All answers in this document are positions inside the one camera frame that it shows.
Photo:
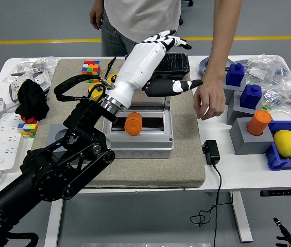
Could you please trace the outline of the person's right hand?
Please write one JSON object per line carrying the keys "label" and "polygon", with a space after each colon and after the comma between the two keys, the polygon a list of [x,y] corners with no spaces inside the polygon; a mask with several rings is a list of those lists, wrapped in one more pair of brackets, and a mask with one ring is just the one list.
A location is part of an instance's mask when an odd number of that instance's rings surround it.
{"label": "person's right hand", "polygon": [[99,1],[95,2],[89,12],[90,24],[96,29],[102,29],[104,18],[104,3]]}

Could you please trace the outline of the person's left hand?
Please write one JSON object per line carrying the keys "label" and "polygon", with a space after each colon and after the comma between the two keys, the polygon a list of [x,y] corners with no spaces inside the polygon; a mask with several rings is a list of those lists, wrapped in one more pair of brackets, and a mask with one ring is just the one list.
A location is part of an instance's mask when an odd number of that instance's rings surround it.
{"label": "person's left hand", "polygon": [[205,74],[203,84],[193,96],[194,110],[198,119],[207,120],[220,116],[225,110],[226,97],[223,89],[224,74]]}

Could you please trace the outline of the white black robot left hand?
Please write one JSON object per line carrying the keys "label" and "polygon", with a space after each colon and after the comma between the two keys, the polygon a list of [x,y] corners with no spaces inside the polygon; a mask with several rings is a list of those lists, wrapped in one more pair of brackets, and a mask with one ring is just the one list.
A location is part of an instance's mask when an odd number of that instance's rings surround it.
{"label": "white black robot left hand", "polygon": [[135,45],[116,76],[114,89],[106,93],[101,105],[106,103],[115,110],[124,112],[131,106],[132,97],[138,91],[144,90],[148,97],[165,97],[176,96],[201,86],[203,81],[200,79],[151,82],[150,79],[167,50],[173,46],[191,49],[185,40],[174,34],[174,30],[166,30]]}

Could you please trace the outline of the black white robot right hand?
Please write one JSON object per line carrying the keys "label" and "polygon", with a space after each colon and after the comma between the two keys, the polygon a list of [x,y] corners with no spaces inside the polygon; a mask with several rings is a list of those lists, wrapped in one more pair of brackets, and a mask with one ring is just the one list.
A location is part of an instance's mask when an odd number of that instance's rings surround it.
{"label": "black white robot right hand", "polygon": [[282,236],[277,236],[277,240],[285,241],[286,243],[276,243],[276,246],[291,246],[291,234],[287,228],[276,217],[273,218],[275,224],[280,229]]}

